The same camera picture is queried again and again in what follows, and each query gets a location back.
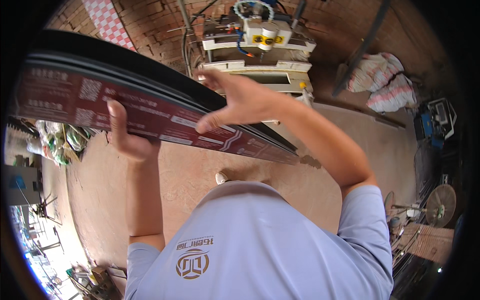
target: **dirt floor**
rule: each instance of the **dirt floor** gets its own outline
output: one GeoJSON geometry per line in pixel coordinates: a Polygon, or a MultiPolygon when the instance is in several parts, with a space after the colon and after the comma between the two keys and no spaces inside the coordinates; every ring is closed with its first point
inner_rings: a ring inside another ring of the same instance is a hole
{"type": "MultiPolygon", "coordinates": [[[[403,130],[356,112],[325,109],[320,104],[316,109],[363,148],[384,195],[394,191],[399,203],[414,202],[416,141],[411,120],[403,130]]],[[[408,119],[404,112],[399,114],[408,119]]],[[[299,147],[301,164],[289,166],[163,142],[158,164],[167,242],[215,186],[215,173],[221,170],[234,180],[270,184],[316,225],[336,233],[339,187],[282,125],[272,128],[299,147]]],[[[72,261],[84,264],[90,259],[100,265],[126,267],[125,173],[125,158],[104,135],[90,140],[81,163],[58,169],[51,161],[43,161],[46,194],[52,191],[58,196],[57,210],[63,223],[59,233],[72,261]]]]}

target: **white shoe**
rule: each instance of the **white shoe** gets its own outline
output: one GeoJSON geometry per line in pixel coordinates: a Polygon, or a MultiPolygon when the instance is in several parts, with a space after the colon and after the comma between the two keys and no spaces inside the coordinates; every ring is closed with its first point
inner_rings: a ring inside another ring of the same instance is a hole
{"type": "Polygon", "coordinates": [[[218,172],[215,174],[215,180],[217,184],[222,184],[228,180],[228,177],[222,172],[218,172]]]}

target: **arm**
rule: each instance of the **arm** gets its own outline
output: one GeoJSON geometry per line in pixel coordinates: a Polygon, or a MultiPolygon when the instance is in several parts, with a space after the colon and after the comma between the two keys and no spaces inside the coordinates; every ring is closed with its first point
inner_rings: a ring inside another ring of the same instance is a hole
{"type": "Polygon", "coordinates": [[[117,101],[108,102],[112,143],[128,159],[125,215],[129,244],[142,242],[159,251],[165,248],[158,174],[159,145],[127,134],[127,112],[117,101]]]}
{"type": "Polygon", "coordinates": [[[340,186],[343,198],[358,186],[377,184],[362,149],[315,110],[244,76],[217,70],[197,74],[205,77],[207,87],[223,88],[227,94],[226,107],[205,115],[198,122],[199,133],[221,125],[278,119],[312,151],[340,186]]]}
{"type": "Polygon", "coordinates": [[[312,151],[340,186],[343,198],[358,186],[377,185],[363,150],[317,111],[285,96],[275,118],[312,151]]]}

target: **hand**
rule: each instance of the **hand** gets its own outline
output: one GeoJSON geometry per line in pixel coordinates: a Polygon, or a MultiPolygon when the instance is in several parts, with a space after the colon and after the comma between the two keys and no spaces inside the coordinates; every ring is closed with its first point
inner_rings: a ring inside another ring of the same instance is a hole
{"type": "Polygon", "coordinates": [[[206,87],[212,90],[221,88],[227,94],[227,106],[204,115],[197,122],[199,133],[222,125],[254,124],[277,119],[278,113],[285,110],[284,104],[294,101],[245,76],[229,75],[218,70],[197,70],[195,74],[205,77],[206,87]]]}
{"type": "Polygon", "coordinates": [[[160,150],[160,141],[152,145],[147,139],[127,133],[127,111],[118,101],[107,102],[112,128],[112,144],[117,151],[128,159],[144,162],[156,160],[160,150]]]}

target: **forearm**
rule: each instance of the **forearm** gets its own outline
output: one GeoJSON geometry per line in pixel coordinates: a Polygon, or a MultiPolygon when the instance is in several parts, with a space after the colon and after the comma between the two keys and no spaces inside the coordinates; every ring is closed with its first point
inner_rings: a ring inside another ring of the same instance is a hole
{"type": "Polygon", "coordinates": [[[132,237],[163,234],[162,202],[157,157],[129,161],[125,215],[132,237]]]}
{"type": "Polygon", "coordinates": [[[366,180],[376,184],[363,150],[321,114],[289,97],[281,100],[276,115],[325,167],[342,193],[366,180]]]}

